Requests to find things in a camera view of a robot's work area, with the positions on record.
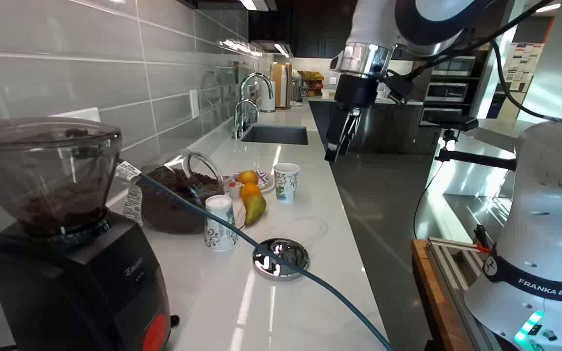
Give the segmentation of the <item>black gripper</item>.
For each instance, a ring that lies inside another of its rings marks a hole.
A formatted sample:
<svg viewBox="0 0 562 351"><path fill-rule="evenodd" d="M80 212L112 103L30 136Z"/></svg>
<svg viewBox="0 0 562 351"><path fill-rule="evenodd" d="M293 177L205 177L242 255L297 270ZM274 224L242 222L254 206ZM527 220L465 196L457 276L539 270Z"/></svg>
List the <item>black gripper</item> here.
<svg viewBox="0 0 562 351"><path fill-rule="evenodd" d="M379 81L375 77L361 77L342 73L336 93L330 126L326 130L326 159L334 161L344 153L357 132L361 118L359 107L369 107L377 99Z"/></svg>

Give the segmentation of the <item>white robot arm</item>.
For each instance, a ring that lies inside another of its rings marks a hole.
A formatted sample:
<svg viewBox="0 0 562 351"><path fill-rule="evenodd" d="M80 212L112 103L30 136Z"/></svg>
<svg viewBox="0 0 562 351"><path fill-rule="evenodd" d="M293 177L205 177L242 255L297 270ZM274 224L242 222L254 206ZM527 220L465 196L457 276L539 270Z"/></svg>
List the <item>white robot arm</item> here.
<svg viewBox="0 0 562 351"><path fill-rule="evenodd" d="M389 97L406 101L412 81L428 68L475 50L553 0L539 0L517 17L476 42L461 44L496 0L357 0L352 31L330 68L340 73L336 109L324 138L326 159L344 153L357 132L359 118L385 83Z"/></svg>

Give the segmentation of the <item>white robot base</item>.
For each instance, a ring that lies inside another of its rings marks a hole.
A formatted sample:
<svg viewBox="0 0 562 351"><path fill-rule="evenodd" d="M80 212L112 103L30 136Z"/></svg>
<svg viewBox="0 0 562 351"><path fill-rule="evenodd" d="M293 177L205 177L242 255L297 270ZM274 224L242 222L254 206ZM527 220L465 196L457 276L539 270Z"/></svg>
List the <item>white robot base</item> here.
<svg viewBox="0 0 562 351"><path fill-rule="evenodd" d="M562 124L529 126L515 153L508 222L465 304L517 348L562 351Z"/></svg>

